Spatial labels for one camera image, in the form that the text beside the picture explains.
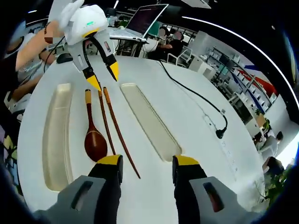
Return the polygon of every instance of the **white table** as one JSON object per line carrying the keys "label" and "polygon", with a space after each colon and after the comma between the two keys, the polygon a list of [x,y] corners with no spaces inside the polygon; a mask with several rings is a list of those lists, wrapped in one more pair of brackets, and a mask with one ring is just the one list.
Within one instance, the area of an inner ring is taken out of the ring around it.
{"label": "white table", "polygon": [[[141,175],[139,180],[117,137],[105,103],[115,150],[124,156],[118,224],[178,222],[173,196],[172,164],[161,161],[140,127],[120,90],[120,85],[124,83],[136,83],[139,86],[184,149],[185,155],[198,160],[208,176],[219,178],[234,190],[243,206],[248,206],[250,200],[256,201],[258,193],[252,184],[255,180],[263,178],[262,162],[246,127],[233,107],[205,77],[198,76],[196,72],[188,69],[164,64],[175,79],[211,100],[220,110],[226,111],[228,129],[222,141],[206,123],[207,117],[199,105],[218,129],[225,125],[222,116],[196,95],[180,89],[167,77],[158,62],[117,56],[120,75],[119,81],[115,82],[99,56],[89,58],[101,85],[108,88],[121,133]],[[44,182],[42,139],[52,94],[57,85],[63,83],[71,83],[74,88],[69,124],[70,159],[74,179],[80,175],[88,175],[94,166],[94,162],[84,150],[84,139],[88,129],[85,89],[92,87],[72,62],[54,63],[32,94],[22,120],[18,141],[19,178],[26,203],[32,211],[48,209],[57,200],[58,192],[50,191]],[[98,95],[94,89],[92,110],[97,129],[107,139]],[[112,154],[109,144],[108,154]]]}

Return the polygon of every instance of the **wooden spoon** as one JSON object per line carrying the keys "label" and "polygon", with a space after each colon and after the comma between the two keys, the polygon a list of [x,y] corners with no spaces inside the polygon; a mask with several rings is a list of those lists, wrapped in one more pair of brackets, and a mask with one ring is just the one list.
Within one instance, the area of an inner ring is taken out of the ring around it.
{"label": "wooden spoon", "polygon": [[90,90],[85,90],[85,101],[87,107],[89,127],[85,136],[85,151],[89,158],[97,162],[107,156],[107,142],[104,136],[96,129],[93,124],[92,116],[92,96]]}

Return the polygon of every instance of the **chopsticks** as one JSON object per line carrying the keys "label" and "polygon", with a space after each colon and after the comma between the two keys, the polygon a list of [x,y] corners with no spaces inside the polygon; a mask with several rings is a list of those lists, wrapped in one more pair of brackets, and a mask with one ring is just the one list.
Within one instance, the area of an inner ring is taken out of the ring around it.
{"label": "chopsticks", "polygon": [[116,129],[116,132],[117,132],[118,137],[119,137],[119,139],[121,141],[121,144],[122,144],[122,146],[123,146],[123,148],[125,150],[125,153],[126,153],[128,159],[129,159],[129,161],[130,161],[130,163],[131,163],[131,165],[132,165],[135,173],[137,174],[138,178],[141,179],[141,177],[140,177],[140,175],[139,175],[139,173],[138,173],[138,171],[137,171],[137,169],[136,169],[136,167],[134,165],[134,162],[133,162],[133,160],[132,160],[132,158],[130,156],[130,153],[129,153],[128,148],[127,148],[127,146],[125,144],[125,141],[124,141],[124,139],[123,139],[123,137],[121,135],[121,131],[120,131],[120,128],[118,127],[118,124],[117,124],[117,121],[116,121],[116,118],[115,118],[115,115],[114,115],[114,112],[113,112],[113,108],[112,108],[112,105],[111,105],[110,97],[109,97],[109,94],[108,94],[108,90],[107,90],[106,87],[104,87],[104,95],[105,95],[106,102],[108,104],[108,108],[109,108],[110,115],[111,115],[111,118],[113,120],[115,129]]}
{"label": "chopsticks", "polygon": [[106,129],[106,132],[107,132],[109,144],[111,146],[113,155],[115,155],[116,153],[115,153],[115,149],[114,149],[114,146],[113,146],[113,143],[112,143],[112,139],[111,139],[111,135],[110,135],[110,132],[109,132],[108,123],[107,123],[107,118],[106,118],[106,114],[105,114],[105,108],[104,108],[104,101],[103,101],[102,91],[98,91],[98,94],[99,94],[99,98],[100,98],[100,105],[101,105],[101,110],[102,110],[102,116],[103,116],[103,120],[104,120],[105,129]]}

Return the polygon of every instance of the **glove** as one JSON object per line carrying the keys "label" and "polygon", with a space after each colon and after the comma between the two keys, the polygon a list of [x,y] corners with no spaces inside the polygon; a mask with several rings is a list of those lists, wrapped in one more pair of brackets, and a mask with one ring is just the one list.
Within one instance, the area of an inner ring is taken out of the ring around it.
{"label": "glove", "polygon": [[83,5],[83,3],[84,0],[77,0],[73,3],[67,4],[58,18],[59,30],[65,31],[71,17],[75,14],[76,10]]}

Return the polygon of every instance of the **ceiling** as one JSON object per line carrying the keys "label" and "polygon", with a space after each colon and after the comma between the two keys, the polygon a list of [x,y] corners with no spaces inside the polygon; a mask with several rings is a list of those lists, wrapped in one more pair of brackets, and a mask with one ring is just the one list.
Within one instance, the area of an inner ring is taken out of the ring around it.
{"label": "ceiling", "polygon": [[[156,2],[157,0],[120,0],[117,9],[127,10],[128,7],[138,8],[144,5],[156,4]],[[85,0],[85,3],[98,4],[101,7],[113,7],[115,1]],[[282,32],[285,31],[289,35],[295,54],[299,53],[297,52],[299,45],[296,41],[299,40],[299,32],[297,32],[297,24],[293,22],[293,17],[297,14],[299,6],[297,1],[210,0],[211,9],[192,8],[181,0],[161,0],[161,3],[172,5],[167,8],[159,19],[161,22],[194,31],[204,31],[245,55],[272,82],[286,102],[290,118],[299,124],[299,109],[292,92],[269,60],[251,45],[223,29],[182,18],[182,16],[187,16],[209,21],[243,36],[268,55],[281,69],[289,83],[293,85],[291,64]],[[30,16],[30,20],[45,18],[49,14],[51,4],[52,1],[44,1],[34,15],[29,14],[27,16]]]}

